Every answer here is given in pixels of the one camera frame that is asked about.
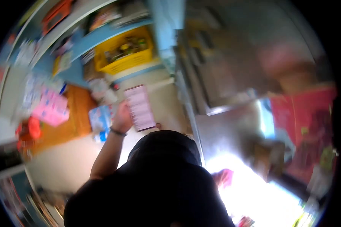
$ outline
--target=phone screen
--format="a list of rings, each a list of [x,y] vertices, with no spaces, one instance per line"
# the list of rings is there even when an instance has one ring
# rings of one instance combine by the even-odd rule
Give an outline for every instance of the phone screen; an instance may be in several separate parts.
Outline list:
[[[124,95],[129,102],[130,114],[135,129],[143,131],[155,127],[155,120],[145,85],[126,89]]]

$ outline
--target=shelf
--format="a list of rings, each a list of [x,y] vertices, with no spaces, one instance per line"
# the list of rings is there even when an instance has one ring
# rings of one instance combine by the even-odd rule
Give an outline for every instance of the shelf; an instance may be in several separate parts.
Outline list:
[[[14,48],[15,48],[15,45],[16,43],[18,42],[20,36],[23,34],[24,30],[27,28],[29,22],[33,19],[33,17],[37,14],[37,12],[48,2],[48,0],[42,0],[42,2],[36,2],[36,8],[34,9],[33,13],[29,16],[29,18],[26,20],[26,22],[24,23],[23,27],[20,29],[18,35],[16,36],[15,40],[14,40],[14,43],[12,45],[12,48],[10,50],[10,53],[8,55],[8,58],[7,60],[9,60],[11,54],[13,53],[14,51]]]
[[[122,28],[113,29],[110,25],[104,25],[90,34],[87,34],[86,36],[82,37],[78,41],[75,41],[72,48],[72,59],[71,62],[73,62],[75,59],[80,57],[82,54],[86,53],[90,49],[94,48],[95,46],[99,45],[100,43],[111,39],[114,36],[117,36],[119,34],[122,34],[124,32],[127,32],[129,30],[133,30],[135,28],[139,28],[144,25],[152,24],[153,20],[146,19],[143,21],[140,21],[138,23],[130,24],[127,26],[124,26]]]
[[[91,0],[84,2],[83,5],[75,5],[73,12],[69,14],[63,21],[59,22],[58,25],[46,36],[44,36],[42,45],[34,57],[31,67],[33,68],[42,55],[47,51],[47,49],[50,48],[50,46],[73,25],[101,7],[104,7],[115,1],[116,0]]]

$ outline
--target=kitchen shelf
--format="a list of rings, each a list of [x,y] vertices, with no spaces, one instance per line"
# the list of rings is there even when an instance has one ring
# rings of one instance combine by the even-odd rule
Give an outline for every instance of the kitchen shelf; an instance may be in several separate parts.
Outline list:
[[[54,29],[43,37],[41,47],[31,63],[31,68],[35,66],[47,49],[50,48],[50,46],[59,39],[61,35],[73,27],[73,25],[101,7],[115,1],[116,0],[91,0],[84,2],[82,5],[74,5],[73,12],[71,12],[63,21],[59,22]]]
[[[71,62],[76,60],[78,57],[80,57],[82,54],[86,53],[90,49],[94,48],[95,46],[99,45],[100,43],[103,43],[104,41],[111,39],[114,36],[117,36],[119,34],[122,34],[124,32],[133,30],[135,28],[139,28],[144,25],[152,24],[153,20],[146,19],[143,21],[140,21],[138,23],[130,24],[127,26],[124,26],[122,28],[113,29],[110,25],[104,25],[93,32],[87,34],[86,36],[82,37],[78,41],[75,41],[72,48],[72,58]]]

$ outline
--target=box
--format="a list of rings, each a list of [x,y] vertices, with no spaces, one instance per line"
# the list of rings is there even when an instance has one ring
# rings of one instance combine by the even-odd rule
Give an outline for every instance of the box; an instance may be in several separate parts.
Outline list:
[[[57,127],[69,119],[67,104],[67,98],[59,95],[54,90],[44,87],[41,100],[31,115],[48,125]]]
[[[116,110],[113,105],[99,106],[88,112],[90,124],[94,133],[105,131],[109,133]]]

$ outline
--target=wristband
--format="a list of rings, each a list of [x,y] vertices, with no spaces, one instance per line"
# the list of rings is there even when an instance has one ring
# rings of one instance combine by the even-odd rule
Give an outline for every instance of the wristband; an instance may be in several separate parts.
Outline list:
[[[114,130],[112,127],[110,127],[110,132],[113,132],[116,135],[119,135],[119,136],[122,136],[122,137],[125,137],[127,135],[126,133],[121,133],[121,132],[119,132],[117,130]]]

